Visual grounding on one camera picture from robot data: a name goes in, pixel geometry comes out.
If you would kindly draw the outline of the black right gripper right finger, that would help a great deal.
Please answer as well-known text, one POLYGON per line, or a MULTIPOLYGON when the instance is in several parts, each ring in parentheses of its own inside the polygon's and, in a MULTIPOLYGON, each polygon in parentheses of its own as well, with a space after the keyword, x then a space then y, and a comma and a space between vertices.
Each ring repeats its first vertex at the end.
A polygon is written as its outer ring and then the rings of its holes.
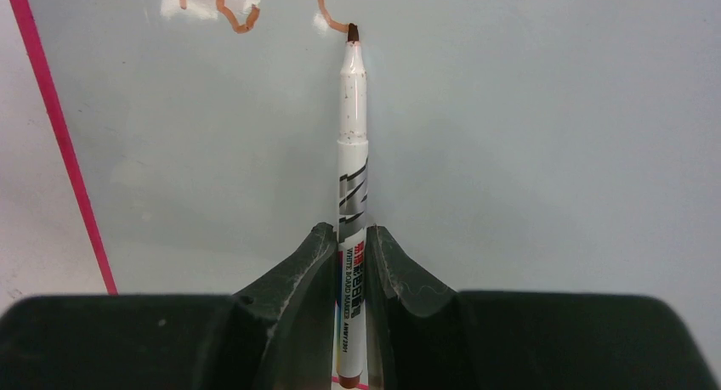
POLYGON ((455 291, 382 226, 366 237, 371 389, 713 389, 689 330, 653 297, 455 291))

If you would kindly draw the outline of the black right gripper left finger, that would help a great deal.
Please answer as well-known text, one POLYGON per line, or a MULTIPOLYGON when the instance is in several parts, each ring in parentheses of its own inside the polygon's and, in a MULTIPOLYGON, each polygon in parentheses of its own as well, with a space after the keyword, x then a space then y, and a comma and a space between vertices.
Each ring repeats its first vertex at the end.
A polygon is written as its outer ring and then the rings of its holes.
POLYGON ((37 296, 1 319, 4 389, 328 389, 331 225, 232 295, 37 296))

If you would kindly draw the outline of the white whiteboard marker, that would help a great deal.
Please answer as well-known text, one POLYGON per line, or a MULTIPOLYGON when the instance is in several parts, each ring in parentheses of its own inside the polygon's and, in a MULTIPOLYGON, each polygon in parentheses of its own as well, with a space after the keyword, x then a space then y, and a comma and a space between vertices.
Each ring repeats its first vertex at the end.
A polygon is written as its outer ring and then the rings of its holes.
POLYGON ((360 383, 366 363, 364 273, 369 156, 367 74, 355 24, 348 27, 340 79, 336 372, 340 386, 352 389, 360 383))

